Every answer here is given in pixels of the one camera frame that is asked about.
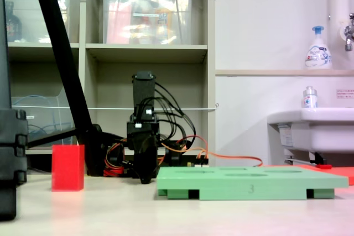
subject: printed number 3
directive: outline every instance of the printed number 3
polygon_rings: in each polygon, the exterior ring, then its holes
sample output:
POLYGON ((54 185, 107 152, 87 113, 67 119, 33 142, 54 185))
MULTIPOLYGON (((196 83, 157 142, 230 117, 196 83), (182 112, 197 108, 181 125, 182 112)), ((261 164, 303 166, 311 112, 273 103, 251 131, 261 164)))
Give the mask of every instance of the printed number 3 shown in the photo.
POLYGON ((254 185, 249 186, 248 193, 254 193, 254 185))

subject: red cube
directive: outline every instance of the red cube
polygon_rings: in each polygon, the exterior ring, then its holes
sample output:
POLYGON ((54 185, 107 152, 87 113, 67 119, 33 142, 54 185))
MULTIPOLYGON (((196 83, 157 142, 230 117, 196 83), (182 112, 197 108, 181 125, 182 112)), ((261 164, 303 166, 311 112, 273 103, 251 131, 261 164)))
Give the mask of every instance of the red cube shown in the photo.
POLYGON ((85 147, 53 145, 51 190, 79 191, 84 187, 85 147))

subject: blue pump cap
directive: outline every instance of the blue pump cap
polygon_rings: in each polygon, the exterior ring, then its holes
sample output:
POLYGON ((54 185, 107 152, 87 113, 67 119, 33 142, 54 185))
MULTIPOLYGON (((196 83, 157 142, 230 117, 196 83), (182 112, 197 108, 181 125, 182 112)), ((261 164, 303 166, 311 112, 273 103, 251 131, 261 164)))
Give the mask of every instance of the blue pump cap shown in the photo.
POLYGON ((325 27, 323 27, 323 26, 314 26, 312 28, 312 30, 315 31, 315 34, 321 34, 321 31, 323 31, 324 29, 325 29, 325 27))

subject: soap dispenser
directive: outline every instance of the soap dispenser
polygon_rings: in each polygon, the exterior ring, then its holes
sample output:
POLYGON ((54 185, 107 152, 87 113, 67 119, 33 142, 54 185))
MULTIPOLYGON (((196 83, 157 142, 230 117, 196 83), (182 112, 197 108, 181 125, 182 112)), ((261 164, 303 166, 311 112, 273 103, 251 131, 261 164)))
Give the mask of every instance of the soap dispenser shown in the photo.
POLYGON ((322 26, 315 26, 312 30, 315 32, 315 39, 308 51, 305 66, 306 69, 331 69, 332 56, 328 46, 322 39, 321 32, 325 28, 322 26))

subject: table surface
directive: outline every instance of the table surface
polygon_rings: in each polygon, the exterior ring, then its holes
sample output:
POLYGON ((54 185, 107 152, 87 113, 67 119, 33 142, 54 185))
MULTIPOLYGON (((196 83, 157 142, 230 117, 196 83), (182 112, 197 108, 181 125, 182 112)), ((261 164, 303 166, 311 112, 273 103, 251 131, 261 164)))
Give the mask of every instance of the table surface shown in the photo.
POLYGON ((0 235, 353 236, 353 221, 354 186, 334 200, 166 200, 155 182, 86 177, 80 192, 51 192, 50 175, 29 175, 18 217, 0 223, 0 235))

